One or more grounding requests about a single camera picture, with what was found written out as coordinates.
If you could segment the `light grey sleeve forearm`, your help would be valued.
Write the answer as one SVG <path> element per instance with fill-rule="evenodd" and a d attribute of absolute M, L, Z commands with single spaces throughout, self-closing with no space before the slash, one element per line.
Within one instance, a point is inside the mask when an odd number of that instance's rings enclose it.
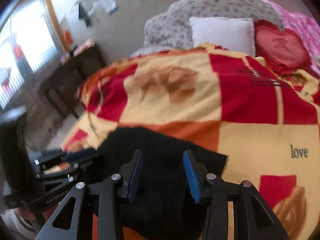
<path fill-rule="evenodd" d="M 1 213 L 5 225 L 15 239 L 33 240 L 37 231 L 33 225 L 36 222 L 35 216 L 24 207 L 6 210 Z"/>

